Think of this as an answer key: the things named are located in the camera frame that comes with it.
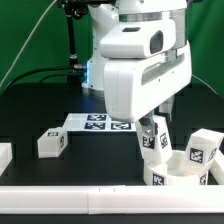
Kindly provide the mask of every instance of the table surface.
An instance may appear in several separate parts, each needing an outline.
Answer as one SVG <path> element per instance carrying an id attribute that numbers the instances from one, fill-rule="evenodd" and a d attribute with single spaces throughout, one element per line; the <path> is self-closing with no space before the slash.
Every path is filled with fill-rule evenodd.
<path id="1" fill-rule="evenodd" d="M 69 133 L 59 158 L 39 159 L 37 139 L 62 126 L 68 113 L 105 113 L 102 98 L 83 95 L 66 84 L 21 84 L 0 96 L 0 142 L 13 143 L 13 160 L 1 186 L 144 185 L 143 160 L 136 133 Z M 173 149 L 184 150 L 200 128 L 224 132 L 224 101 L 201 85 L 176 95 L 169 125 Z M 210 184 L 215 180 L 210 177 Z M 1 215 L 0 223 L 221 223 L 223 214 Z"/>

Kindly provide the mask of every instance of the black and white pattern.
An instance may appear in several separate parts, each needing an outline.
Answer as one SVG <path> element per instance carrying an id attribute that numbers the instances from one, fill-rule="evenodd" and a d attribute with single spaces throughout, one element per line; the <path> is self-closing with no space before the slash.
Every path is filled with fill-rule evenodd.
<path id="1" fill-rule="evenodd" d="M 217 149 L 214 149 L 214 150 L 211 152 L 211 155 L 209 156 L 208 162 L 211 161 L 211 160 L 215 157 L 216 151 L 217 151 Z"/>
<path id="2" fill-rule="evenodd" d="M 105 127 L 106 127 L 106 123 L 87 122 L 85 124 L 85 129 L 87 129 L 87 130 L 105 130 Z"/>
<path id="3" fill-rule="evenodd" d="M 196 163 L 203 163 L 203 151 L 199 149 L 190 149 L 190 160 Z"/>
<path id="4" fill-rule="evenodd" d="M 129 123 L 111 123 L 111 130 L 131 130 Z"/>
<path id="5" fill-rule="evenodd" d="M 161 146 L 162 148 L 165 148 L 168 145 L 166 133 L 160 136 Z"/>
<path id="6" fill-rule="evenodd" d="M 107 115 L 103 114 L 90 114 L 87 117 L 87 121 L 106 121 Z"/>
<path id="7" fill-rule="evenodd" d="M 207 183 L 207 174 L 203 175 L 200 178 L 200 185 L 206 185 L 206 183 Z"/>
<path id="8" fill-rule="evenodd" d="M 65 139 L 64 139 L 64 136 L 62 136 L 60 139 L 61 148 L 64 146 L 64 144 L 65 144 Z"/>
<path id="9" fill-rule="evenodd" d="M 153 174 L 153 185 L 165 185 L 165 178 L 163 176 L 160 176 L 158 174 Z"/>
<path id="10" fill-rule="evenodd" d="M 58 132 L 48 132 L 47 136 L 48 137 L 58 136 Z"/>
<path id="11" fill-rule="evenodd" d="M 148 149 L 155 149 L 155 138 L 150 139 L 143 136 L 143 147 Z"/>

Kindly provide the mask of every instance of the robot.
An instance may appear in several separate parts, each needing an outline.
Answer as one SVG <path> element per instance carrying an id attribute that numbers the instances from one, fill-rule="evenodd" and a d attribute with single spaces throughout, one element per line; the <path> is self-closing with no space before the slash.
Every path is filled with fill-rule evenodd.
<path id="1" fill-rule="evenodd" d="M 135 123 L 145 164 L 143 178 L 148 185 L 165 185 L 167 162 L 173 156 L 166 120 L 154 115 L 154 110 L 159 107 L 160 112 L 171 114 L 175 93 L 190 83 L 186 9 L 192 2 L 201 0 L 67 1 L 76 18 L 90 11 L 93 20 L 93 55 L 87 63 L 84 92 L 104 96 L 113 120 Z M 209 164 L 191 170 L 192 158 L 201 153 L 192 148 L 197 148 L 197 139 L 213 134 L 214 146 L 206 149 L 211 154 L 213 147 L 221 144 L 222 134 L 202 130 L 192 136 L 185 161 L 178 165 L 180 176 L 191 178 L 193 173 L 194 183 L 199 184 L 201 178 L 206 183 L 214 156 Z"/>

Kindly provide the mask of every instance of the white border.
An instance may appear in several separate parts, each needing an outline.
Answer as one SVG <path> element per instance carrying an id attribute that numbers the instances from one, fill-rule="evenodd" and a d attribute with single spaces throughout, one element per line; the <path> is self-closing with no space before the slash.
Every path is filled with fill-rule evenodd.
<path id="1" fill-rule="evenodd" d="M 224 180 L 218 151 L 211 172 Z M 223 213 L 224 186 L 3 186 L 0 214 Z"/>

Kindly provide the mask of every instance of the white cube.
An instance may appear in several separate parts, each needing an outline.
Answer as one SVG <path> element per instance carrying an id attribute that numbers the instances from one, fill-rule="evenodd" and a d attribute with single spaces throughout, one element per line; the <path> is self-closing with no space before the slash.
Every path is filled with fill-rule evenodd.
<path id="1" fill-rule="evenodd" d="M 166 185 L 167 164 L 155 164 L 144 160 L 143 179 L 147 185 Z"/>
<path id="2" fill-rule="evenodd" d="M 210 171 L 218 184 L 224 185 L 224 155 L 220 150 L 217 152 Z"/>
<path id="3" fill-rule="evenodd" d="M 193 133 L 181 169 L 199 176 L 205 174 L 211 168 L 222 140 L 223 133 L 211 130 L 200 129 Z"/>
<path id="4" fill-rule="evenodd" d="M 135 124 L 142 157 L 153 163 L 166 163 L 172 156 L 166 119 L 165 117 L 154 115 L 153 120 L 158 125 L 158 134 L 153 139 L 142 133 L 142 126 L 139 122 Z"/>
<path id="5" fill-rule="evenodd" d="M 58 157 L 68 145 L 67 130 L 48 129 L 37 141 L 39 158 Z"/>
<path id="6" fill-rule="evenodd" d="M 12 145 L 11 143 L 0 143 L 0 175 L 12 160 Z"/>

